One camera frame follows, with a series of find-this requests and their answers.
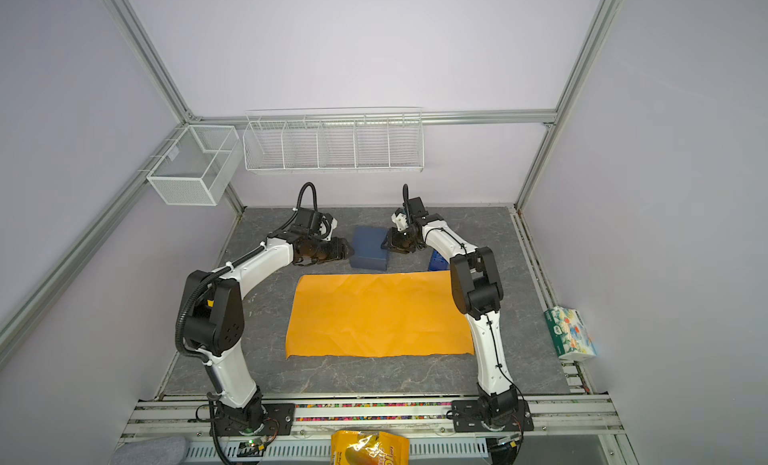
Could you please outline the dark blue gift box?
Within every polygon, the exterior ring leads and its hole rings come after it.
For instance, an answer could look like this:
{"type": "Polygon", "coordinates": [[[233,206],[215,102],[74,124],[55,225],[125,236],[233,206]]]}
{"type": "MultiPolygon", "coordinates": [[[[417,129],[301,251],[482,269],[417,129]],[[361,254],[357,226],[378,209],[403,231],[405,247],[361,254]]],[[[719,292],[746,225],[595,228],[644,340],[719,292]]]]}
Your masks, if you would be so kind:
{"type": "Polygon", "coordinates": [[[386,271],[389,250],[382,247],[388,230],[382,227],[357,226],[352,240],[353,255],[349,258],[353,269],[386,271]]]}

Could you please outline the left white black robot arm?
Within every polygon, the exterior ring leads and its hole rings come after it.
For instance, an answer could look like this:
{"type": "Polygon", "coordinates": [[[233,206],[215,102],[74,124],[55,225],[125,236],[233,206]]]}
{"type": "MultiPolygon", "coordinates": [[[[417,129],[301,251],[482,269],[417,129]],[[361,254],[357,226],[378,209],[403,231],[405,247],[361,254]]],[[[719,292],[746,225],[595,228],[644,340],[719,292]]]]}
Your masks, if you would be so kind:
{"type": "Polygon", "coordinates": [[[291,216],[245,255],[186,280],[176,324],[177,352],[203,364],[215,393],[213,414],[257,430],[267,420],[262,394],[242,351],[243,300],[274,272],[288,266],[342,261],[352,245],[335,235],[336,219],[319,210],[316,186],[299,190],[291,216]]]}

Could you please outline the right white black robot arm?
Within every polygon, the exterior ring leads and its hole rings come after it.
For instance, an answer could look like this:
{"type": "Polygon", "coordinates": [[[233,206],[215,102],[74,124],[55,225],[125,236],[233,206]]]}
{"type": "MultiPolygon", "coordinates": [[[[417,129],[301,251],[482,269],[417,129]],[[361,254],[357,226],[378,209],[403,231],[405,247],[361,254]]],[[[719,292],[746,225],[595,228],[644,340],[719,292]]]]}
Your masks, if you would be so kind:
{"type": "Polygon", "coordinates": [[[485,425],[500,428],[520,405],[501,339],[504,291],[493,251],[472,244],[442,216],[429,213],[421,198],[410,196],[407,185],[402,187],[402,200],[382,247],[401,254],[431,248],[447,260],[451,296],[469,324],[477,359],[479,417],[485,425]]]}

